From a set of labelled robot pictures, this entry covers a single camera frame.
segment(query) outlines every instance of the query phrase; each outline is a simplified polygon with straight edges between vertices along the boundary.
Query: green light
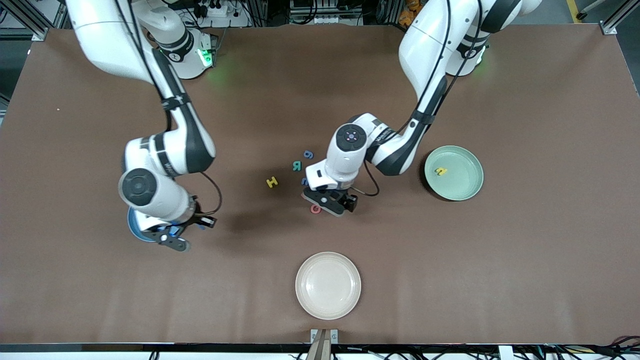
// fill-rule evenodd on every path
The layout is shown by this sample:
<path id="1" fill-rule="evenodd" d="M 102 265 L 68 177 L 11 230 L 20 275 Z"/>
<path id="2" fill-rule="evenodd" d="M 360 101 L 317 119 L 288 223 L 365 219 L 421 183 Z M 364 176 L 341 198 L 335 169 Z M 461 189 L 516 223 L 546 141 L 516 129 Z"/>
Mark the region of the green light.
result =
<path id="1" fill-rule="evenodd" d="M 198 49 L 198 55 L 200 56 L 200 60 L 202 60 L 202 65 L 209 67 L 213 63 L 211 61 L 211 53 L 208 50 Z"/>

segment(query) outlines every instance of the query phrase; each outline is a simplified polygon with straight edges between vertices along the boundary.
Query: floor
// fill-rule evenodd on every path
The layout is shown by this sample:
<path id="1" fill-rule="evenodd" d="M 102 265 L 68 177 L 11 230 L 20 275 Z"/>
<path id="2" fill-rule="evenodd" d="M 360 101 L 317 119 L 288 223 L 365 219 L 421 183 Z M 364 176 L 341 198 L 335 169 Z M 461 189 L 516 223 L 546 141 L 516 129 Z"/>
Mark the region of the floor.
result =
<path id="1" fill-rule="evenodd" d="M 571 24 L 573 18 L 570 7 L 575 5 L 579 11 L 589 3 L 590 0 L 543 0 L 535 11 L 526 17 L 516 18 L 513 24 Z M 583 22 L 604 20 L 621 3 L 622 0 L 608 0 L 591 10 Z M 640 37 L 638 36 L 640 10 L 631 13 L 617 30 L 618 42 L 627 60 L 630 75 L 638 84 L 640 83 Z M 9 97 L 13 93 L 30 45 L 29 41 L 0 41 L 0 93 Z M 0 104 L 0 114 L 2 114 L 1 110 L 4 110 L 2 104 Z"/>

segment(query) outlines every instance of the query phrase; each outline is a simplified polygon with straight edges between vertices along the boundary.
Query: orange object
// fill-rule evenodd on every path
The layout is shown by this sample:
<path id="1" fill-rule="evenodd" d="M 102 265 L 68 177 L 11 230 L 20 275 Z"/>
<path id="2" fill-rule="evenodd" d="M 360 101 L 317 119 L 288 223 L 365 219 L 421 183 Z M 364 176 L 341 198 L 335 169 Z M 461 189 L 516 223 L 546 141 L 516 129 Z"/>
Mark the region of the orange object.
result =
<path id="1" fill-rule="evenodd" d="M 402 26 L 409 27 L 411 25 L 411 23 L 413 22 L 414 18 L 415 17 L 413 16 L 412 12 L 408 12 L 406 10 L 403 10 L 400 13 L 400 19 L 398 19 L 398 24 L 400 24 Z"/>
<path id="2" fill-rule="evenodd" d="M 415 11 L 420 6 L 420 0 L 405 0 L 409 10 Z"/>

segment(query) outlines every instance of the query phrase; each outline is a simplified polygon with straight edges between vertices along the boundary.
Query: brown table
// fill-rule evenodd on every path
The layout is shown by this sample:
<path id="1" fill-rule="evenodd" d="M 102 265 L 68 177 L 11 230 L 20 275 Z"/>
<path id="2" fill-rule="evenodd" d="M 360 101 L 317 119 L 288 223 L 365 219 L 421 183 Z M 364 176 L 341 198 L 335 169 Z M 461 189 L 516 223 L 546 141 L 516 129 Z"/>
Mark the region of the brown table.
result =
<path id="1" fill-rule="evenodd" d="M 185 81 L 218 148 L 224 193 L 191 252 L 136 240 L 116 184 L 126 141 L 162 130 L 154 89 L 94 68 L 71 31 L 34 43 L 0 132 L 0 341 L 608 343 L 640 332 L 640 101 L 597 26 L 511 26 L 458 81 L 406 174 L 344 218 L 313 215 L 291 163 L 321 160 L 369 111 L 399 126 L 415 95 L 394 28 L 231 29 Z M 473 199 L 425 190 L 421 160 L 471 150 Z M 266 179 L 280 185 L 269 189 Z M 180 183 L 204 207 L 199 175 Z M 366 173 L 358 185 L 370 188 Z M 298 267 L 335 251 L 362 274 L 356 308 L 306 314 Z"/>

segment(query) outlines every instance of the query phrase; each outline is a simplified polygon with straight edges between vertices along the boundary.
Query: white plate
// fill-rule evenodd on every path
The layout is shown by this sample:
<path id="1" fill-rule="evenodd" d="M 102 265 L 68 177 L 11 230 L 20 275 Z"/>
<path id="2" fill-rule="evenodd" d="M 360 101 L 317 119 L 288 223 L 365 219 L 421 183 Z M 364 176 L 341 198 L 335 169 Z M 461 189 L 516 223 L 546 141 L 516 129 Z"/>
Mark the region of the white plate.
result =
<path id="1" fill-rule="evenodd" d="M 320 252 L 308 258 L 296 276 L 302 308 L 322 320 L 347 315 L 360 298 L 360 273 L 344 255 Z"/>

